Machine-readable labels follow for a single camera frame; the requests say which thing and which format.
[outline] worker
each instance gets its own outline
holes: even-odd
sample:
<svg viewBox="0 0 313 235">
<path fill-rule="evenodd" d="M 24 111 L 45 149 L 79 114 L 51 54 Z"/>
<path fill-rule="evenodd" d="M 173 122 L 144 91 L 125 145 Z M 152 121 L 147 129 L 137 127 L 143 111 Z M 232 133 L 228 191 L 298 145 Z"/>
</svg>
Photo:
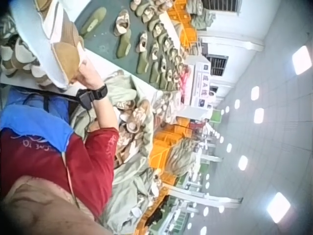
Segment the worker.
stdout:
<svg viewBox="0 0 313 235">
<path fill-rule="evenodd" d="M 97 221 L 112 193 L 118 122 L 89 59 L 76 79 L 97 94 L 99 128 L 85 144 L 67 122 L 63 98 L 13 89 L 1 113 L 2 206 L 26 234 L 111 234 Z"/>
</svg>

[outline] black wristwatch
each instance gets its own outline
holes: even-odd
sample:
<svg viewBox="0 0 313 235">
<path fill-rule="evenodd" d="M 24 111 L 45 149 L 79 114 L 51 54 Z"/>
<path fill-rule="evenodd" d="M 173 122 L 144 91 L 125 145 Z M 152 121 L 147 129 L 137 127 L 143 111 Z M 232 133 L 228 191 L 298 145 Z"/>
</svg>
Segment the black wristwatch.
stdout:
<svg viewBox="0 0 313 235">
<path fill-rule="evenodd" d="M 94 100 L 101 100 L 106 97 L 108 94 L 108 87 L 104 84 L 98 90 L 89 90 L 89 89 L 79 89 L 76 94 L 76 99 L 80 105 L 87 110 L 92 109 L 91 103 Z"/>
</svg>

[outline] blue apron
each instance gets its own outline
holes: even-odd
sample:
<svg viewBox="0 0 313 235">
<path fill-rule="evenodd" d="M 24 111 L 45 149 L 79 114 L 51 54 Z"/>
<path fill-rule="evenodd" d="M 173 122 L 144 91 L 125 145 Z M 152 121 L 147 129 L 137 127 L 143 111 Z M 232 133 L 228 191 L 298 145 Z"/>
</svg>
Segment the blue apron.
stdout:
<svg viewBox="0 0 313 235">
<path fill-rule="evenodd" d="M 21 136 L 39 136 L 65 152 L 74 130 L 68 123 L 68 101 L 57 96 L 49 100 L 11 88 L 0 117 L 0 131 L 9 128 Z"/>
</svg>

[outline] hand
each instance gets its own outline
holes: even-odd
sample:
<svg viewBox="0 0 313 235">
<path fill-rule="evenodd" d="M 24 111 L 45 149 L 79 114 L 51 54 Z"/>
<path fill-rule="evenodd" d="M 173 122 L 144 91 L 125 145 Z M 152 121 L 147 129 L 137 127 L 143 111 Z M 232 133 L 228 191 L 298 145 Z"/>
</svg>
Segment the hand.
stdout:
<svg viewBox="0 0 313 235">
<path fill-rule="evenodd" d="M 86 58 L 79 67 L 75 80 L 79 81 L 90 90 L 98 90 L 104 85 L 99 73 L 88 58 Z"/>
</svg>

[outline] red shirt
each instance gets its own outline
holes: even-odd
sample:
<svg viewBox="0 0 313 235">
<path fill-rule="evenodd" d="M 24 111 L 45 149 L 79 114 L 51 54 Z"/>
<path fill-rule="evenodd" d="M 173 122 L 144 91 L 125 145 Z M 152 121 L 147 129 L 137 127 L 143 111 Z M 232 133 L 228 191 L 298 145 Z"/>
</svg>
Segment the red shirt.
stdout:
<svg viewBox="0 0 313 235">
<path fill-rule="evenodd" d="M 115 128 L 89 134 L 84 145 L 76 134 L 66 151 L 74 194 L 98 218 L 112 193 L 113 161 L 118 140 Z M 9 129 L 1 133 L 1 195 L 17 179 L 28 175 L 56 183 L 70 193 L 61 153 L 38 137 L 18 137 Z"/>
</svg>

